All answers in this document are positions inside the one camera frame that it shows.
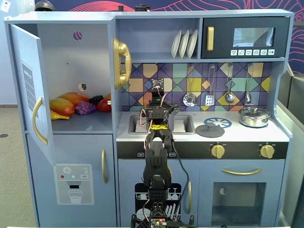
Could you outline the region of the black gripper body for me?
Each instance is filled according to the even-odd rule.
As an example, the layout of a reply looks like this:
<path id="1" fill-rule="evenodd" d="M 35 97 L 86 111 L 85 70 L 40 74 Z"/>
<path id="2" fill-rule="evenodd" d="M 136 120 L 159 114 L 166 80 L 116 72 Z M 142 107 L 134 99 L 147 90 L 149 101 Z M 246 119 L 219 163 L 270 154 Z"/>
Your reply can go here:
<path id="1" fill-rule="evenodd" d="M 163 89 L 153 89 L 152 99 L 146 105 L 145 117 L 154 125 L 169 125 L 169 116 L 175 111 L 175 105 L 166 101 Z"/>

